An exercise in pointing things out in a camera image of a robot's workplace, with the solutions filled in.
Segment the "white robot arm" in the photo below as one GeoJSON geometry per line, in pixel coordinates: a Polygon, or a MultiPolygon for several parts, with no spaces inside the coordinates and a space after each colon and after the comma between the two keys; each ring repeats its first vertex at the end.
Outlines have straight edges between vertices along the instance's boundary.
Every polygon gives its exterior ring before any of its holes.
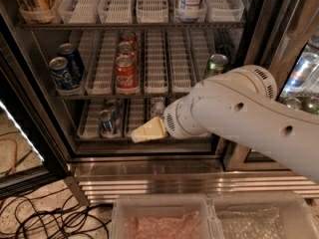
{"type": "Polygon", "coordinates": [[[275,100],[277,85],[266,69],[247,65],[204,79],[132,131],[143,142],[171,135],[177,139],[208,132],[252,148],[319,182],[319,116],[275,100]]]}

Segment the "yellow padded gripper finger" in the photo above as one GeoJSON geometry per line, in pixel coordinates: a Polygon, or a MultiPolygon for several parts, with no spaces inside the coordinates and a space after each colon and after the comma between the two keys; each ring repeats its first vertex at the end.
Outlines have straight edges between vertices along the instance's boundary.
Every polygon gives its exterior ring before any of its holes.
{"type": "Polygon", "coordinates": [[[166,129],[160,117],[152,118],[131,133],[133,142],[144,142],[164,137],[166,137],[166,129]]]}

